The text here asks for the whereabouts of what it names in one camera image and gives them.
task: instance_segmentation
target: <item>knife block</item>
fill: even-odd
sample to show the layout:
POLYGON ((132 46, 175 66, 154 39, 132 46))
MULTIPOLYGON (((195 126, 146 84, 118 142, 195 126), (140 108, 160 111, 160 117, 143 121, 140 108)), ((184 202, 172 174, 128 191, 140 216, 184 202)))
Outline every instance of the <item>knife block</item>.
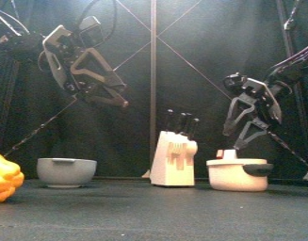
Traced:
POLYGON ((174 132, 163 131, 159 137, 150 180, 154 185, 194 186, 194 155, 196 142, 174 132))

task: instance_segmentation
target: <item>yellow bell pepper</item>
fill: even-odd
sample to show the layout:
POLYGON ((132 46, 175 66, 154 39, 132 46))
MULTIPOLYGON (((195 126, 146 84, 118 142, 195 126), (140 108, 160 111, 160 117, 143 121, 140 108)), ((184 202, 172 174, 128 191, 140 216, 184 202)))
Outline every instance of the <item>yellow bell pepper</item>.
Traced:
POLYGON ((8 161, 0 154, 0 202, 3 202, 14 193, 18 187, 24 183, 24 174, 20 167, 8 161))

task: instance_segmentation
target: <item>black knife handle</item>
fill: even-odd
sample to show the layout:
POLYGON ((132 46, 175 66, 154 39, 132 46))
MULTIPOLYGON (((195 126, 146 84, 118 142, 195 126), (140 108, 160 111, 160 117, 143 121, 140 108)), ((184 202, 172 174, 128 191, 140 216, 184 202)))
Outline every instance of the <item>black knife handle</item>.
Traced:
POLYGON ((196 118, 192 119, 191 124, 190 124, 190 128, 188 128, 188 136, 187 136, 188 140, 194 139, 198 124, 199 124, 199 119, 196 119, 196 118))
POLYGON ((187 113, 187 119, 186 119, 184 127, 183 127, 183 130, 182 130, 182 133, 180 133, 183 136, 188 135, 190 125, 191 125, 191 118, 192 118, 192 115, 190 113, 187 113))
POLYGON ((176 127, 175 127, 175 133, 176 134, 182 133, 182 131, 184 129, 184 126, 186 126, 186 123, 187 123, 187 114, 180 113, 180 116, 179 116, 179 119, 178 119, 178 122, 176 122, 176 127))
POLYGON ((168 109, 168 110, 167 110, 167 114, 166 114, 166 131, 167 131, 167 132, 170 131, 170 125, 171 125, 172 115, 174 115, 174 111, 172 111, 172 109, 168 109))

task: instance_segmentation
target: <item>black curtain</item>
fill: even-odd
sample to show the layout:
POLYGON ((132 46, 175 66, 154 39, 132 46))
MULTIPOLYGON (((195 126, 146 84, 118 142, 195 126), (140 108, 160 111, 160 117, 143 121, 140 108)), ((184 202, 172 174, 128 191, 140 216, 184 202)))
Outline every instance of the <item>black curtain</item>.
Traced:
MULTIPOLYGON (((47 35, 59 24, 74 27, 91 1, 23 1, 18 3, 23 18, 28 2, 34 10, 26 23, 32 31, 47 35)), ((31 177, 36 176, 36 159, 48 156, 98 160, 99 176, 140 177, 150 169, 150 1, 120 0, 118 7, 116 32, 99 51, 128 86, 123 95, 130 107, 94 108, 79 101, 11 155, 31 177)), ((308 23, 308 8, 302 11, 304 14, 298 16, 308 23)), ((99 1, 90 15, 99 17, 108 33, 112 1, 99 1)), ((298 24, 303 33, 308 24, 302 21, 298 24)), ((239 134, 222 134, 232 98, 223 87, 224 77, 242 72, 262 79, 268 68, 287 57, 275 1, 158 1, 158 35, 158 136, 167 109, 190 112, 200 119, 195 175, 207 177, 207 160, 215 158, 218 149, 231 149, 239 134)), ((22 63, 2 151, 71 100, 51 74, 34 63, 22 63)), ((286 98, 282 108, 283 124, 276 131, 304 153, 294 96, 286 98)), ((254 141, 239 157, 266 158, 274 163, 272 178, 304 175, 306 167, 267 136, 254 141)))

